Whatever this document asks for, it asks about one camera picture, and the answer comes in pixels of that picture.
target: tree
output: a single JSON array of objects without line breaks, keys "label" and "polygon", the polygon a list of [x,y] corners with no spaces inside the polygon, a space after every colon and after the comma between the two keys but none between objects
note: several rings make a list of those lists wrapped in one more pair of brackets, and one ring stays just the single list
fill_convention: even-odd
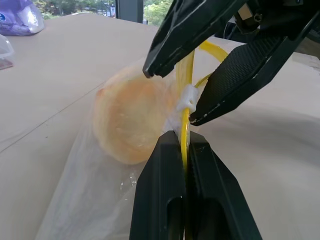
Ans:
[{"label": "tree", "polygon": [[158,4],[146,5],[143,9],[144,18],[148,20],[148,24],[160,26],[164,20],[173,0],[161,0]]}]

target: plastic bag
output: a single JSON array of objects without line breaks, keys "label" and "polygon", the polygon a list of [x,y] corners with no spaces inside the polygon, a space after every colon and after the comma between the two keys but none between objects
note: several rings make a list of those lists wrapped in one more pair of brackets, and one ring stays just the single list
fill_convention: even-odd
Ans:
[{"label": "plastic bag", "polygon": [[0,34],[27,36],[45,28],[41,12],[30,0],[0,0]]},{"label": "plastic bag", "polygon": [[177,99],[174,75],[147,79],[143,62],[97,92],[36,240],[129,238],[136,182]]}]

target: table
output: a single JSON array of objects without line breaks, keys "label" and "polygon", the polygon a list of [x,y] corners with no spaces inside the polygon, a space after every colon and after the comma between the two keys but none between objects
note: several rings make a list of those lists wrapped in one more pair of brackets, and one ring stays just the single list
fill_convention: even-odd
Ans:
[{"label": "table", "polygon": [[[0,71],[0,233],[6,240],[34,240],[97,89],[145,56],[157,31],[94,14],[45,23],[34,36],[9,37],[16,64]],[[211,41],[227,51],[240,44]],[[195,74],[217,65],[201,62]],[[197,129],[237,177],[266,240],[320,236],[319,66],[295,53],[268,86]]]}]

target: purple bag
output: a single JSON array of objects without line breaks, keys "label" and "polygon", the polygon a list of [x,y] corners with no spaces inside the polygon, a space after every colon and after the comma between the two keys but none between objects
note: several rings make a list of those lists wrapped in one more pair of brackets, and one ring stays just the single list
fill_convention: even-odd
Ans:
[{"label": "purple bag", "polygon": [[30,0],[0,0],[0,34],[27,36],[45,27],[41,12]]}]

